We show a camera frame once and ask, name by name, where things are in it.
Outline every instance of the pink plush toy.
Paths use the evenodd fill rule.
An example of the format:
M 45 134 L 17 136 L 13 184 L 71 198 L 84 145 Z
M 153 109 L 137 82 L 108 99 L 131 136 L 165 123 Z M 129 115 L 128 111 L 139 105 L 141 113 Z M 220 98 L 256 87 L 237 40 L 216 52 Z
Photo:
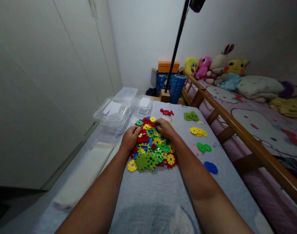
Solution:
M 199 78 L 204 80 L 204 78 L 208 72 L 208 67 L 210 66 L 211 62 L 212 62 L 212 59 L 208 56 L 199 59 L 199 66 L 198 66 L 199 69 L 195 75 L 196 80 L 199 80 Z

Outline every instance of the bunny plush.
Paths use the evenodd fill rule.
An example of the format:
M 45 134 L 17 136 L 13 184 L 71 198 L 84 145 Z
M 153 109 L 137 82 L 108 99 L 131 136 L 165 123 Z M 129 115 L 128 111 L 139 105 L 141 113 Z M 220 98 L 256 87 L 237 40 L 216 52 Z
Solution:
M 207 75 L 205 77 L 205 80 L 208 84 L 221 84 L 223 80 L 218 79 L 218 75 L 222 74 L 224 71 L 223 63 L 227 58 L 227 54 L 229 54 L 234 49 L 234 44 L 227 45 L 224 49 L 224 51 L 217 55 L 211 62 L 209 66 L 209 71 L 207 72 Z

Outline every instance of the person's left hand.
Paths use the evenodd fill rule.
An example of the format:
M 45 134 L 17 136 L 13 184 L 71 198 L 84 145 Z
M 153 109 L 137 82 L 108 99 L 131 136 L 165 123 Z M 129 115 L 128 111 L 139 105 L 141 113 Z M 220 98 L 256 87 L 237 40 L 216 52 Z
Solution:
M 127 154 L 135 147 L 138 135 L 141 132 L 140 126 L 132 126 L 124 133 L 119 150 Z

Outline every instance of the blue flower piece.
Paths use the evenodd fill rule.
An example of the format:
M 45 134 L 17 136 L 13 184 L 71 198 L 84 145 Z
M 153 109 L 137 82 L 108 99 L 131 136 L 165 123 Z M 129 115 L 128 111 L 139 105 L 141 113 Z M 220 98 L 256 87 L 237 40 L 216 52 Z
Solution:
M 217 167 L 213 164 L 213 163 L 211 163 L 211 162 L 205 162 L 204 163 L 204 166 L 207 168 L 207 170 L 209 171 L 209 172 L 211 172 L 212 174 L 217 174 L 219 171 L 218 171 L 218 169 L 217 169 Z

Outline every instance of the spongebob plush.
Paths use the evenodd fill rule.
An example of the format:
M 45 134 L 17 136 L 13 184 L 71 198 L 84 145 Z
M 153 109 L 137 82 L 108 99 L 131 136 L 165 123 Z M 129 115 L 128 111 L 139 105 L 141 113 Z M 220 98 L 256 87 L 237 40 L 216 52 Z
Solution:
M 194 76 L 197 71 L 198 65 L 199 60 L 197 58 L 187 58 L 185 60 L 185 71 L 191 76 Z
M 237 75 L 241 75 L 243 73 L 244 68 L 248 65 L 250 60 L 245 59 L 241 61 L 239 59 L 233 59 L 228 62 L 228 65 L 224 68 L 225 73 L 235 73 Z

